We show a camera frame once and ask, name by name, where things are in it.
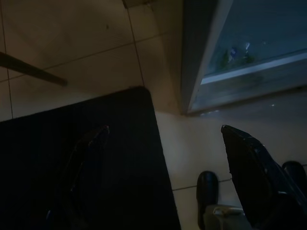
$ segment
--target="tiled floor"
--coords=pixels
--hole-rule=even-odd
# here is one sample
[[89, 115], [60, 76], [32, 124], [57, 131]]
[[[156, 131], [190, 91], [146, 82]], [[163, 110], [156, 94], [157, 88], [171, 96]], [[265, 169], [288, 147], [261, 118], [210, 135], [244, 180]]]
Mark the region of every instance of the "tiled floor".
[[216, 172], [224, 181], [220, 182], [220, 203], [240, 205], [229, 180], [222, 124], [257, 137], [280, 164], [307, 163], [305, 93], [198, 117], [179, 115], [150, 7], [128, 12], [121, 0], [1, 3], [5, 43], [1, 34], [0, 51], [47, 69], [69, 85], [62, 88], [0, 69], [0, 121], [144, 85], [152, 94], [183, 230], [198, 229], [195, 185], [204, 170]]

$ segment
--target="glass pane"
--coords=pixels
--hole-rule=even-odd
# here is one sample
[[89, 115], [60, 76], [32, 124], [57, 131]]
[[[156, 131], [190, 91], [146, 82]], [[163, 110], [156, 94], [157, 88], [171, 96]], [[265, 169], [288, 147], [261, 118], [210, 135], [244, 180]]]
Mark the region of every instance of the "glass pane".
[[257, 64], [305, 48], [307, 1], [234, 0], [206, 75]]

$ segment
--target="foot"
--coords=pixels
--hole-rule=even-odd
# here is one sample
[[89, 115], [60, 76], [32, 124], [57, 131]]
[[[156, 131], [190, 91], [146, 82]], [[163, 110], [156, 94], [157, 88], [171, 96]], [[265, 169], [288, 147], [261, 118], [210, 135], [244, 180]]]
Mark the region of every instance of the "foot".
[[307, 197], [307, 176], [304, 167], [296, 161], [287, 161], [283, 164], [283, 169]]
[[203, 214], [208, 205], [216, 205], [219, 194], [219, 181], [216, 175], [210, 171], [202, 172], [197, 180], [198, 226], [205, 229]]

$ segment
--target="black leather shoe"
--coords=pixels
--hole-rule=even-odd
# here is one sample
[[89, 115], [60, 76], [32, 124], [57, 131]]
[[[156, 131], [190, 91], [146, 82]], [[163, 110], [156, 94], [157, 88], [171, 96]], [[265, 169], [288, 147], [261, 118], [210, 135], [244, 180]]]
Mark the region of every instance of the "black leather shoe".
[[205, 229], [203, 214], [208, 205], [216, 205], [219, 195], [219, 181], [210, 171], [202, 172], [197, 180], [196, 198], [198, 203], [198, 226]]
[[283, 169], [307, 198], [307, 176], [304, 167], [296, 161], [287, 161], [283, 164]]

